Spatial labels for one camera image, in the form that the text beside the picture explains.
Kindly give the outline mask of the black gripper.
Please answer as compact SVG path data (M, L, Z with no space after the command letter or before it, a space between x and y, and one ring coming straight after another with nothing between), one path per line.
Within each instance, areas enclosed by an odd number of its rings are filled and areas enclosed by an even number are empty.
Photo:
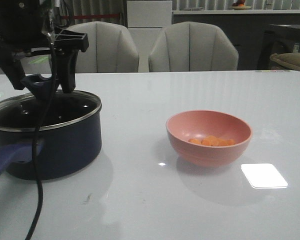
M57 78L64 93L76 87L78 50L89 47L88 35L66 30L54 24L53 0L0 0L0 41L16 50L56 48ZM26 76L23 66L9 49L0 47L0 69L15 90L23 90Z

